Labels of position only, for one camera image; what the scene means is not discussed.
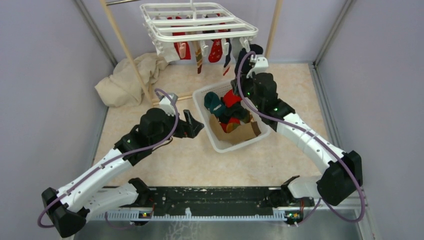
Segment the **red snowflake sock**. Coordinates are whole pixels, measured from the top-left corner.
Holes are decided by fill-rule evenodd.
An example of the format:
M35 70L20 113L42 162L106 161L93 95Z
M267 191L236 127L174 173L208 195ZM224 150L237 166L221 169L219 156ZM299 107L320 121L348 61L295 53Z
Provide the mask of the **red snowflake sock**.
M224 33L226 32L225 29L218 29L217 30L218 33ZM207 30L204 33L206 34L213 34L216 33L215 30ZM210 53L208 56L208 60L210 63L217 63L223 55L223 50L222 50L222 42L221 39L213 39L212 40L212 45L210 47Z

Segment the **red sock in basket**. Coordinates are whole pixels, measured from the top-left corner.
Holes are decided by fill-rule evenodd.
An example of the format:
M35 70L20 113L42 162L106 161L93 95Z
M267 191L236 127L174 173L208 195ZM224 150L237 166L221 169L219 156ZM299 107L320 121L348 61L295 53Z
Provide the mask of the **red sock in basket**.
M221 101L227 108L232 107L234 104L240 103L242 98L238 95L235 95L233 90L229 90L223 97L221 97Z

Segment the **beige crumpled cloth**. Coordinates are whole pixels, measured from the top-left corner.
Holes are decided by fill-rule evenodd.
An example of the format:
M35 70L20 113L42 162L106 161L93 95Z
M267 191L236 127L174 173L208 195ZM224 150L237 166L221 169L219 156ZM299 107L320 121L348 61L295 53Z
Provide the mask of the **beige crumpled cloth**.
M169 65L156 53L144 53L136 57L134 63L146 85L157 82L160 72ZM102 102L111 108L137 106L144 97L141 82L127 58L121 60L112 74L100 80L94 88Z

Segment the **white plastic laundry basket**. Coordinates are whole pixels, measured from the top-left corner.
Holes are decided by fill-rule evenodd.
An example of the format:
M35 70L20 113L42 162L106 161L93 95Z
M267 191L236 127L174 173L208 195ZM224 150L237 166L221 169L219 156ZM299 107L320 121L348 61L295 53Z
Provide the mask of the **white plastic laundry basket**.
M229 151L246 147L250 144L253 144L266 138L271 133L271 128L268 127L265 123L263 123L259 115L250 110L246 106L245 102L242 100L240 103L236 103L232 107L226 108L225 112L220 117L215 117L213 114L210 113L209 110L204 107L204 97L208 92L216 93L221 100L221 97L223 97L229 90L232 90L232 87L231 82L227 80L197 89L193 92L192 95L195 106L200 114L202 121L204 122L205 131L209 137L212 147L218 153L226 153ZM247 124L250 122L257 122L261 130L261 134L256 138L235 145L232 145L225 141L220 141L213 134L210 128L210 116L213 116L218 119L218 122L226 133L230 133L240 125Z

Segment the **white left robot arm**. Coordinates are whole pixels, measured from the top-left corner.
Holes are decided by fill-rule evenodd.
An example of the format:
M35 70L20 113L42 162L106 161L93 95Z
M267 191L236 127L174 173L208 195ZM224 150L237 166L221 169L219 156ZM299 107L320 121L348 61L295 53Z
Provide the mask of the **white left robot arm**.
M49 217L59 235L71 237L93 217L118 207L150 207L151 191L138 177L120 187L104 187L151 155L163 142L173 137L195 138L204 124L194 119L187 109L183 114L185 120L160 108L149 109L141 116L139 124L118 140L102 160L59 189L44 190L41 194L43 214Z

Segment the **teal sock in basket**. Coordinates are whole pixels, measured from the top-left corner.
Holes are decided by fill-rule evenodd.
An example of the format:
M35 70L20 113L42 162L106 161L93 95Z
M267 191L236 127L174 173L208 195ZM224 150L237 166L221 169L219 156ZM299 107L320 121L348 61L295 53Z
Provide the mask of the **teal sock in basket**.
M227 109L226 105L221 101L220 97L215 92L208 92L204 96L204 107L209 110L215 117L220 117Z

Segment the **brown cloth in basket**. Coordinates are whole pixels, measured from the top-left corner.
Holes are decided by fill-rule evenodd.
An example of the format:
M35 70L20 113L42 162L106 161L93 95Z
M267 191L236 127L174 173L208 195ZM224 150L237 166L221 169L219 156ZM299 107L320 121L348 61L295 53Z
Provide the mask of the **brown cloth in basket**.
M225 132L218 119L214 116L209 117L208 123L212 133L219 141L227 142L232 145L254 139L262 133L256 121L242 124L231 132Z

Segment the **wooden drying rack frame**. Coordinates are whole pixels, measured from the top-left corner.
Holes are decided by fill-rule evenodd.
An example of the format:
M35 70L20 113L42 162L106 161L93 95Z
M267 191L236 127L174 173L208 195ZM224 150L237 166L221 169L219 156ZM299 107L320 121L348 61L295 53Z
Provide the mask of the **wooden drying rack frame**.
M103 10L108 18L108 21L110 23L110 25L112 26L114 33L116 35L116 37L119 40L119 43L126 55L126 58L130 61L130 64L132 65L132 68L135 71L135 75L137 76L138 80L141 83L141 87L144 91L145 94L145 98L148 100L148 102L150 102L151 106L155 106L155 105L159 105L159 100L153 100L151 94L153 93L153 89L152 89L152 85L151 83L146 85L144 84L141 75L139 74L138 68L134 62L134 58L130 52L130 49L124 39L124 36L121 33L121 30L119 28L119 25L117 24L115 17L112 13L112 11L110 10L110 6L115 6L115 5L120 5L120 4L125 4L125 3L132 3L132 2L138 2L140 0L114 0L114 1L110 1L107 2L106 0L100 0L101 6L103 7ZM273 16L272 16L272 21L271 21L271 27L269 30L269 34L267 37L267 44L266 44L266 49L264 51L264 55L263 54L259 54L259 55L263 55L264 57L269 57L272 46L273 46L273 41L274 41L274 37L275 37L275 33L276 33L276 27L277 27L277 22L279 20L279 15L281 13L281 9L282 9L282 4L283 4L283 0L276 0L275 5L274 5L274 10L273 10ZM251 41L247 42L247 46L242 45L241 43L241 38L238 37L238 42L239 44L245 48L246 51L250 51L251 47L250 47L250 43ZM226 46L225 46L225 42L226 39L221 39L221 46L222 46L222 54L225 55L226 54ZM209 45L206 44L206 41L204 43L204 45L201 45L201 52L202 52L202 57L206 57L207 54L210 53L211 47Z

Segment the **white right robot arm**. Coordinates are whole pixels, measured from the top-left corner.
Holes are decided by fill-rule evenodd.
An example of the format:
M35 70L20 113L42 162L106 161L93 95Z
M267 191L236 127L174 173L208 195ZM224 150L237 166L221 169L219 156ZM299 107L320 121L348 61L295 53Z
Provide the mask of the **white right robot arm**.
M276 133L291 140L318 168L318 176L294 176L282 186L281 199L295 206L301 198L321 198L339 205L363 185L362 158L331 144L309 127L295 109L278 97L277 83L271 73L259 73L230 82L233 93L247 99L261 121Z

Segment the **brown striped sock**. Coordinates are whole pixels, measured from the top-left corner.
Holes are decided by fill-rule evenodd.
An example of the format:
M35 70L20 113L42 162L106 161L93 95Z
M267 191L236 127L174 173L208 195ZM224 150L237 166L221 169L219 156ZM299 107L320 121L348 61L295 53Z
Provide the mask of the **brown striped sock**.
M195 59L196 59L196 65L197 65L197 73L200 74L202 72L202 66L203 66L203 54L202 54L200 42L195 41L194 47L195 47Z

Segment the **navy red sock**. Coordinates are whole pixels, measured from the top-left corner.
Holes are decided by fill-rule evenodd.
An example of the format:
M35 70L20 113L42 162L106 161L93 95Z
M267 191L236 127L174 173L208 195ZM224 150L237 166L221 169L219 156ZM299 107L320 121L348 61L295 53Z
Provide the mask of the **navy red sock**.
M232 44L229 38L225 40L225 46L226 46L226 54L225 54L225 62L223 65L223 72L222 72L223 76L225 76L230 70Z

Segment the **red plain sock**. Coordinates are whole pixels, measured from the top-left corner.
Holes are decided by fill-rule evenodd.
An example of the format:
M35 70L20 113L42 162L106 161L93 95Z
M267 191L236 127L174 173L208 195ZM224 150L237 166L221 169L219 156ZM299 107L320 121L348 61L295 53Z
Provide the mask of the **red plain sock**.
M182 18L180 16L168 16L167 20L181 20ZM184 36L186 35L185 32L172 32L172 36ZM179 56L180 60L191 60L191 52L190 52L190 46L187 41L183 42L174 42L174 47L176 49L176 52Z

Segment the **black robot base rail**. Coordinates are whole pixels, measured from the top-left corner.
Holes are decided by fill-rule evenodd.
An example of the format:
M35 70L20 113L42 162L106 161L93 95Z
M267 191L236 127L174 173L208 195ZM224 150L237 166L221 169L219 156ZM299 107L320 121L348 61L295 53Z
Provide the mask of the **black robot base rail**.
M283 221L301 222L316 209L312 197L293 198L281 187L183 187L150 189L147 202L124 205L97 216L109 221Z

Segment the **white plastic sock hanger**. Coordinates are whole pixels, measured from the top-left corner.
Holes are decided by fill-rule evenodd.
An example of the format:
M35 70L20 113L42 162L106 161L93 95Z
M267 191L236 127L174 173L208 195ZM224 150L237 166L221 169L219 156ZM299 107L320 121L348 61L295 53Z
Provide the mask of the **white plastic sock hanger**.
M155 47L158 42L191 41L199 41L204 46L207 40L232 38L241 38L241 44L247 46L259 31L215 2L143 3L139 8L144 18L143 25ZM181 19L167 19L170 16ZM204 33L208 30L216 33ZM185 35L172 36L173 32L184 32Z

